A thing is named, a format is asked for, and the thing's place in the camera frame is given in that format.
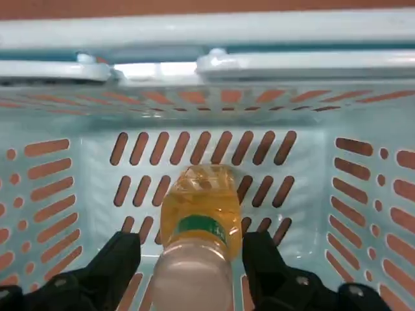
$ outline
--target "bottle label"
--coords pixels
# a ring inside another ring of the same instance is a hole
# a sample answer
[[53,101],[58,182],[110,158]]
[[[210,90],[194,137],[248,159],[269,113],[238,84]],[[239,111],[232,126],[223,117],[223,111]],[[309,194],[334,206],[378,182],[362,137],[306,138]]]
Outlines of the bottle label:
[[220,238],[226,245],[226,232],[225,229],[214,220],[212,217],[202,215],[191,215],[181,219],[174,230],[177,233],[183,233],[190,230],[204,230],[216,237]]

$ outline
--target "round hole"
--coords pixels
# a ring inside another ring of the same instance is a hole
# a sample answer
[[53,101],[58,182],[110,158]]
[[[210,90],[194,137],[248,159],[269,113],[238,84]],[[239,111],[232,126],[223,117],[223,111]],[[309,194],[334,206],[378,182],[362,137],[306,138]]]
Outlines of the round hole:
[[374,248],[369,248],[368,250],[369,258],[372,260],[376,259],[376,251]]
[[26,274],[32,274],[33,270],[34,270],[34,263],[30,262],[26,265]]
[[28,251],[30,251],[31,247],[32,247],[32,244],[29,241],[26,241],[21,246],[21,252],[23,254],[26,254]]
[[34,292],[35,290],[38,290],[39,289],[39,284],[38,283],[33,283],[31,286],[30,286],[30,291],[31,292]]
[[370,230],[372,231],[373,236],[375,237],[379,237],[379,235],[381,234],[381,228],[379,228],[378,225],[372,225],[370,227]]
[[10,176],[8,180],[12,185],[17,185],[20,182],[20,175],[17,173],[14,173]]
[[366,277],[366,280],[368,280],[369,282],[372,282],[374,279],[372,273],[369,270],[366,270],[364,276]]
[[26,220],[20,220],[18,223],[18,229],[20,231],[24,231],[27,229],[27,221]]
[[379,186],[383,187],[385,185],[386,179],[382,174],[379,174],[377,176],[377,183],[379,184]]
[[389,156],[389,151],[386,148],[381,148],[381,158],[386,160]]
[[380,212],[380,211],[382,211],[382,202],[380,202],[379,200],[376,200],[375,201],[375,209],[376,209],[376,211],[378,211],[378,212]]
[[14,199],[13,206],[17,209],[23,206],[23,198]]
[[2,215],[4,215],[5,212],[6,212],[5,205],[0,203],[0,217],[2,217]]
[[14,149],[7,150],[6,157],[8,160],[14,160],[16,158],[16,151]]

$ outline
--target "light blue basket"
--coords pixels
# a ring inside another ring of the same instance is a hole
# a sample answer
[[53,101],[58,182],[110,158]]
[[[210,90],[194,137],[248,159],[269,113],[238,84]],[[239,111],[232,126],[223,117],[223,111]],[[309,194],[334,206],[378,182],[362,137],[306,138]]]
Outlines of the light blue basket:
[[0,38],[3,283],[33,290],[123,227],[143,260],[119,310],[149,310],[163,195],[220,162],[249,231],[292,220],[287,264],[415,308],[415,10],[13,21]]

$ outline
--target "basket handle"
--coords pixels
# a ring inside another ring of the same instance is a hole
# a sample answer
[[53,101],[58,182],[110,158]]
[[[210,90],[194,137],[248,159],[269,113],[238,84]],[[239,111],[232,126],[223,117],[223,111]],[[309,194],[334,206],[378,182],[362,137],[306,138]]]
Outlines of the basket handle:
[[73,79],[105,82],[112,69],[97,63],[92,56],[80,55],[77,62],[49,62],[30,60],[0,60],[0,79],[40,78]]
[[410,78],[415,77],[415,50],[228,54],[213,49],[197,60],[197,73],[208,80]]

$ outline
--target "basket hole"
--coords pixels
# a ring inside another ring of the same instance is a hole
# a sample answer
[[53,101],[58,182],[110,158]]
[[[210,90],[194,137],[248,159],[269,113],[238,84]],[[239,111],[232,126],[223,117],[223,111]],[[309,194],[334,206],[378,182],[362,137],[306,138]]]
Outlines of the basket hole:
[[146,132],[138,135],[136,145],[131,153],[130,164],[137,165],[140,162],[141,156],[143,155],[145,145],[148,141],[148,134]]
[[344,194],[348,195],[350,198],[361,202],[362,204],[368,203],[368,195],[363,191],[360,190],[345,181],[342,181],[338,178],[333,178],[333,186],[337,190],[343,192]]
[[408,214],[397,207],[393,207],[390,209],[390,217],[395,224],[400,225],[415,234],[415,217],[413,217],[413,215]]
[[285,138],[281,146],[279,147],[277,154],[274,158],[274,163],[276,165],[284,164],[285,160],[288,157],[288,154],[291,151],[292,146],[294,146],[294,143],[296,142],[296,139],[297,139],[297,133],[295,131],[289,131],[285,135]]
[[341,94],[339,96],[327,98],[324,100],[321,100],[321,102],[338,102],[340,100],[345,100],[353,97],[362,96],[368,93],[371,93],[372,91],[352,91],[352,92],[346,92],[344,94]]
[[354,282],[354,278],[347,272],[347,270],[337,261],[337,259],[329,251],[326,251],[326,259],[346,282]]
[[259,224],[257,231],[258,232],[267,231],[270,226],[271,226],[271,219],[264,218],[262,219],[262,222]]
[[298,95],[297,97],[294,97],[292,99],[290,99],[290,102],[292,103],[298,103],[298,102],[305,102],[306,100],[315,98],[315,97],[319,97],[323,94],[329,93],[330,91],[325,91],[325,90],[314,90],[314,91],[308,91],[305,92],[304,94]]
[[82,246],[75,248],[70,254],[64,257],[56,266],[50,269],[43,277],[45,281],[52,279],[56,274],[61,273],[68,267],[76,258],[82,254]]
[[268,89],[264,93],[261,94],[256,100],[258,104],[265,104],[267,102],[272,102],[284,94],[285,91],[278,90],[278,89]]
[[382,202],[380,202],[379,200],[375,200],[375,209],[376,209],[376,211],[380,212],[380,211],[382,211],[382,208],[383,208]]
[[381,155],[382,159],[386,160],[386,159],[388,159],[389,151],[386,148],[381,148],[380,155]]
[[127,195],[128,189],[130,188],[130,185],[131,185],[130,176],[123,176],[119,183],[117,192],[115,193],[114,205],[116,207],[120,207],[124,203],[124,200]]
[[193,150],[192,156],[190,157],[190,163],[193,165],[197,165],[203,158],[205,153],[206,147],[210,141],[210,133],[203,132],[200,134],[199,140],[196,143],[195,149]]
[[45,243],[78,220],[78,213],[72,213],[38,234],[37,241]]
[[376,259],[376,250],[374,248],[368,248],[368,256],[370,259]]
[[18,222],[18,229],[19,229],[20,231],[24,231],[24,230],[26,230],[26,229],[27,229],[27,226],[28,226],[27,220],[20,220],[20,221]]
[[9,177],[8,180],[13,186],[15,186],[20,182],[20,175],[17,173],[14,173]]
[[153,218],[151,218],[150,216],[147,216],[146,218],[144,218],[144,221],[141,224],[141,228],[139,231],[141,245],[145,243],[145,240],[147,239],[147,236],[148,236],[148,233],[150,232],[152,224],[153,224]]
[[31,286],[30,286],[30,292],[35,292],[36,290],[38,290],[39,289],[39,284],[38,283],[33,283]]
[[27,275],[32,274],[34,271],[34,262],[30,262],[26,265],[25,272]]
[[23,198],[16,198],[16,199],[14,199],[14,201],[13,201],[13,206],[14,206],[15,208],[19,209],[20,207],[22,207],[22,206],[23,206],[23,203],[24,203]]
[[246,154],[246,151],[248,151],[253,138],[254,134],[251,131],[245,132],[241,137],[241,140],[239,141],[239,144],[236,147],[235,153],[232,157],[233,165],[240,165],[242,163],[242,160]]
[[75,204],[76,197],[74,194],[64,198],[63,200],[57,201],[55,203],[50,204],[49,206],[45,207],[38,211],[34,216],[33,220],[36,223],[44,222],[45,220],[49,219],[50,217],[66,210],[67,208],[73,206]]
[[212,154],[211,163],[212,164],[219,164],[222,161],[222,158],[226,152],[226,149],[228,149],[228,146],[232,140],[232,134],[231,132],[223,132],[218,145],[216,146],[215,151]]
[[271,176],[265,176],[264,180],[262,181],[261,185],[258,188],[254,199],[252,200],[253,207],[260,207],[261,204],[264,202],[265,196],[267,196],[268,190],[271,188],[272,183],[274,182],[274,178]]
[[251,187],[252,182],[253,182],[253,178],[248,175],[244,176],[243,179],[241,180],[241,183],[239,184],[239,187],[237,190],[239,203],[242,203],[242,201],[244,200],[246,193]]
[[15,160],[16,155],[17,155],[17,153],[16,153],[16,151],[14,149],[9,149],[6,152],[7,159],[8,160],[11,160],[11,161]]
[[286,176],[283,180],[283,183],[279,187],[274,199],[272,200],[272,206],[281,207],[284,204],[285,199],[294,185],[294,177]]
[[171,105],[172,102],[168,100],[163,94],[158,92],[143,92],[143,96],[147,97],[148,99],[153,100],[154,102],[158,102],[159,104],[163,105]]
[[394,190],[398,196],[415,202],[415,185],[408,181],[397,179],[394,182]]
[[294,108],[293,110],[298,111],[298,110],[303,110],[303,109],[307,109],[307,108],[310,108],[310,106],[300,106],[300,107]]
[[243,295],[243,303],[244,303],[244,310],[254,310],[254,302],[252,301],[252,296],[249,291],[249,282],[248,277],[244,275],[242,277],[242,295]]
[[169,134],[167,132],[161,132],[158,136],[156,145],[154,146],[153,153],[150,157],[151,165],[157,165],[160,162],[161,156],[164,153],[164,149],[169,140]]
[[340,243],[337,238],[335,238],[334,235],[331,233],[327,234],[327,240],[329,243],[346,259],[352,267],[354,267],[356,270],[360,269],[360,264],[355,255],[348,250],[343,244]]
[[170,181],[171,181],[170,177],[166,175],[164,175],[160,179],[160,182],[158,184],[156,193],[154,194],[153,201],[152,201],[154,206],[160,206],[161,203],[163,202],[167,189],[169,189]]
[[151,183],[150,176],[146,175],[141,178],[136,194],[134,195],[134,199],[132,200],[132,203],[134,206],[139,207],[141,206],[141,204],[143,204],[143,200],[147,193],[148,188],[150,187],[150,183]]
[[242,227],[242,235],[245,235],[245,233],[248,231],[249,226],[251,225],[252,220],[249,217],[244,217],[241,221],[241,227]]
[[398,282],[411,296],[415,297],[415,280],[411,276],[389,259],[384,259],[382,266],[387,275]]
[[161,245],[161,236],[160,236],[160,230],[158,230],[156,238],[154,239],[154,243],[157,245]]
[[374,280],[372,273],[369,270],[364,272],[364,277],[367,281],[372,282]]
[[27,157],[39,157],[61,150],[67,150],[68,148],[68,139],[60,139],[58,141],[44,141],[41,143],[28,144],[25,147],[25,155]]
[[38,202],[44,200],[54,194],[66,190],[74,184],[73,177],[67,177],[57,181],[56,183],[51,183],[42,188],[37,188],[32,191],[30,198],[33,202]]
[[6,269],[14,262],[14,253],[12,251],[7,251],[6,253],[0,255],[0,271]]
[[27,171],[27,177],[31,180],[44,178],[46,176],[67,170],[71,167],[71,165],[72,160],[67,157],[62,160],[32,167]]
[[381,228],[379,228],[378,225],[371,225],[370,231],[372,232],[373,236],[376,238],[379,238],[379,235],[381,235]]
[[123,226],[121,227],[121,231],[129,233],[131,232],[133,225],[134,225],[134,217],[127,216],[124,219]]
[[337,138],[336,147],[366,157],[370,157],[374,152],[371,144],[347,138]]
[[388,247],[415,266],[415,248],[393,234],[387,234]]
[[415,152],[399,151],[396,154],[396,161],[401,167],[407,167],[415,170]]
[[389,307],[392,310],[399,310],[399,311],[411,311],[412,309],[409,308],[401,298],[399,298],[392,290],[390,290],[385,285],[381,284],[379,287],[379,293],[381,297],[386,301]]
[[391,99],[397,99],[401,97],[407,97],[413,94],[415,94],[415,91],[398,91],[398,92],[393,92],[393,93],[384,94],[380,96],[356,100],[356,102],[362,102],[362,103],[380,102],[382,100],[391,100]]
[[339,109],[339,108],[341,108],[341,107],[339,107],[339,106],[326,106],[326,107],[316,108],[316,109],[313,109],[313,110],[317,111],[317,112],[321,112],[321,111],[334,110],[334,109]]
[[143,300],[141,301],[140,307],[138,311],[150,311],[152,302],[153,302],[153,278],[150,278],[150,281],[148,282],[147,289],[144,293]]
[[274,236],[273,236],[273,240],[276,246],[279,246],[282,242],[282,240],[284,239],[284,236],[287,234],[287,231],[290,229],[292,220],[291,218],[284,218],[277,231],[275,232]]
[[274,139],[275,133],[273,131],[267,131],[267,133],[264,134],[264,137],[259,143],[257,151],[255,152],[254,158],[252,160],[253,164],[260,165],[264,161]]
[[9,275],[6,279],[0,282],[0,286],[8,286],[8,285],[18,285],[19,284],[19,275],[13,273]]
[[133,99],[131,97],[127,97],[127,96],[117,94],[117,93],[105,92],[102,95],[104,97],[110,97],[110,98],[113,98],[113,99],[118,100],[120,102],[125,102],[125,103],[130,104],[130,105],[140,105],[141,104],[140,101],[137,100],[137,99]]
[[142,273],[137,273],[131,278],[131,281],[128,284],[127,289],[125,290],[123,298],[121,299],[118,305],[118,311],[128,311],[130,309],[142,279]]
[[179,96],[192,104],[205,104],[205,98],[202,92],[180,92]]
[[335,158],[335,167],[361,180],[369,180],[370,178],[370,171],[368,168],[343,160],[339,157]]
[[67,249],[80,237],[80,229],[74,230],[72,233],[61,239],[58,243],[47,249],[41,254],[40,260],[42,264],[49,262],[51,259],[55,258],[58,254]]
[[242,91],[234,89],[224,89],[220,92],[220,99],[222,102],[229,104],[236,104],[242,98]]
[[330,215],[330,217],[329,217],[329,223],[341,235],[343,235],[345,238],[347,238],[354,246],[356,246],[359,249],[362,247],[362,240],[361,240],[361,238],[359,238],[359,236],[356,233],[354,233],[351,229],[349,229],[344,224],[342,224],[342,222],[340,222],[333,215]]
[[26,241],[21,245],[21,252],[26,254],[28,251],[30,251],[31,247],[32,244],[29,241]]
[[331,204],[336,210],[342,213],[345,217],[349,218],[355,224],[361,227],[364,227],[366,225],[366,219],[361,213],[357,212],[355,209],[352,209],[350,206],[341,202],[338,198],[332,196]]
[[7,241],[10,236],[10,231],[7,228],[0,229],[0,244]]
[[173,153],[170,157],[170,163],[173,165],[177,165],[182,160],[182,156],[184,154],[184,150],[190,140],[190,135],[188,132],[182,132],[177,139],[176,146],[174,146]]
[[386,183],[386,179],[382,174],[379,174],[377,176],[377,183],[379,184],[379,186],[383,187]]

